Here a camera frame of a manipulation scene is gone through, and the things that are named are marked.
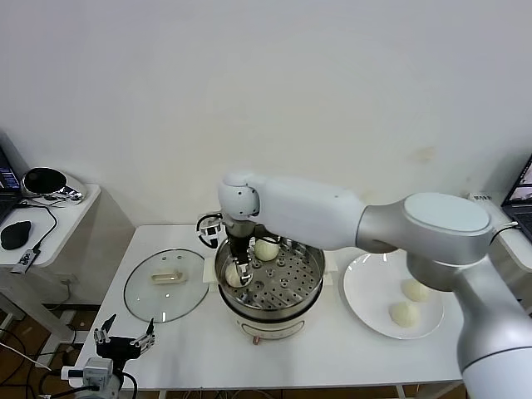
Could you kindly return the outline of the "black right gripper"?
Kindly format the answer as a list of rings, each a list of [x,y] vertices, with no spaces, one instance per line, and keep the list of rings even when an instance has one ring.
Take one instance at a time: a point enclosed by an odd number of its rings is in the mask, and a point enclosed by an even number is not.
[[[249,241],[254,236],[253,224],[232,224],[227,226],[227,236],[229,247],[233,256],[230,267],[239,271],[239,282],[241,286],[246,286],[253,278],[253,273],[249,270]]]

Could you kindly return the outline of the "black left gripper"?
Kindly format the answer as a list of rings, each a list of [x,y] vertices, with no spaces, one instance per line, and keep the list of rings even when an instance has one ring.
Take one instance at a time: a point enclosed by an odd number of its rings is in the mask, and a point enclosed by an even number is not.
[[[150,349],[155,345],[155,327],[152,318],[145,333],[137,339],[128,337],[110,337],[109,331],[116,319],[113,314],[100,328],[94,331],[96,354],[111,360],[134,360],[141,354],[141,349]]]

